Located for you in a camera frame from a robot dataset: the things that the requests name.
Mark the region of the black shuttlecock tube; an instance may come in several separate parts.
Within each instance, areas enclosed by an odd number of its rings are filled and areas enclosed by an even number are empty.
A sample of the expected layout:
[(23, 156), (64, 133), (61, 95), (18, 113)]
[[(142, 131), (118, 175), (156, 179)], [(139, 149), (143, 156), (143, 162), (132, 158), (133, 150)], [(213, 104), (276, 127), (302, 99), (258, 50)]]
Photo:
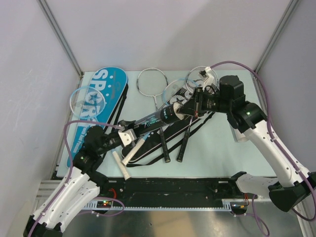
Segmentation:
[(184, 114), (178, 112), (179, 103), (174, 103), (162, 108), (144, 118), (135, 121), (132, 129), (137, 137), (160, 129), (164, 126), (184, 119)]

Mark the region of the white shuttlecock tube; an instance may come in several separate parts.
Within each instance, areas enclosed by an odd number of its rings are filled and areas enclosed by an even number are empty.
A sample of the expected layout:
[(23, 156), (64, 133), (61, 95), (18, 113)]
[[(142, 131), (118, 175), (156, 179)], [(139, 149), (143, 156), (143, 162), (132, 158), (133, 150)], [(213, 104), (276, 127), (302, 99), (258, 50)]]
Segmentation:
[(238, 129), (233, 129), (233, 135), (234, 135), (235, 141), (238, 143), (243, 143), (243, 142), (248, 141), (246, 136), (243, 133), (240, 133)]

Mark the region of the blue racket bag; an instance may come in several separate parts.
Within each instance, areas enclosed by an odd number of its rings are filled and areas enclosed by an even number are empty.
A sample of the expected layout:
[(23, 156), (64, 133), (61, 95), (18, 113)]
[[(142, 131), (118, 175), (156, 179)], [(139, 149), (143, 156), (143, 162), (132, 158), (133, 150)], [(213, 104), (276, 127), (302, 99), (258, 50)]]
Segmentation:
[(86, 131), (93, 126), (86, 122), (109, 123), (127, 88), (128, 76), (123, 69), (104, 67), (71, 94), (69, 105), (73, 120), (82, 121), (68, 127), (67, 142), (73, 157), (81, 148)]

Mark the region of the white shuttlecock table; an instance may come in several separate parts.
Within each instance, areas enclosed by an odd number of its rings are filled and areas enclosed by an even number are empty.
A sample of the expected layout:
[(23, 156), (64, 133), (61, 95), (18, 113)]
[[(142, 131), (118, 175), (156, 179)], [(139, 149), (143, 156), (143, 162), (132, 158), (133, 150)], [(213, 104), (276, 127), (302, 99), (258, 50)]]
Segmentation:
[(182, 114), (182, 113), (179, 112), (181, 106), (182, 106), (182, 105), (181, 105), (180, 103), (178, 103), (178, 102), (175, 102), (175, 103), (173, 104), (174, 113), (175, 113), (176, 117), (177, 117), (179, 120), (183, 120), (184, 117), (185, 117), (184, 114)]

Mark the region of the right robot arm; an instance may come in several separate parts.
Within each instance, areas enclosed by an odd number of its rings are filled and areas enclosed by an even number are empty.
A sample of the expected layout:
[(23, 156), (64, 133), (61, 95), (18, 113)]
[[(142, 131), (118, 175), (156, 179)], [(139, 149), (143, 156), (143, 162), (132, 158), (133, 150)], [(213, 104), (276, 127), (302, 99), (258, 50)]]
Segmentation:
[(268, 127), (268, 118), (255, 103), (246, 100), (243, 82), (238, 76), (224, 76), (215, 90), (213, 75), (200, 75), (203, 85), (195, 87), (192, 97), (178, 110), (181, 114), (201, 117), (206, 112), (224, 113), (272, 167), (276, 177), (266, 178), (239, 172), (231, 177), (228, 192), (234, 198), (244, 193), (269, 198), (280, 210), (288, 212), (309, 195), (316, 196), (316, 174), (305, 168), (278, 140)]

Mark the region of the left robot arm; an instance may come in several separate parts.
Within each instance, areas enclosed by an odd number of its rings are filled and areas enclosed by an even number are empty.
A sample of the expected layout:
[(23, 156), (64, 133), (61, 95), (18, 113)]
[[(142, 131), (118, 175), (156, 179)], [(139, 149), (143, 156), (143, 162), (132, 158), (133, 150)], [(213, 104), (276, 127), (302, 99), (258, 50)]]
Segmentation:
[(142, 133), (139, 126), (114, 126), (107, 134), (105, 123), (91, 122), (83, 137), (83, 145), (69, 155), (70, 167), (48, 199), (30, 215), (23, 236), (61, 237), (83, 207), (96, 197), (109, 193), (108, 178), (98, 172), (102, 155), (118, 146), (128, 146)]

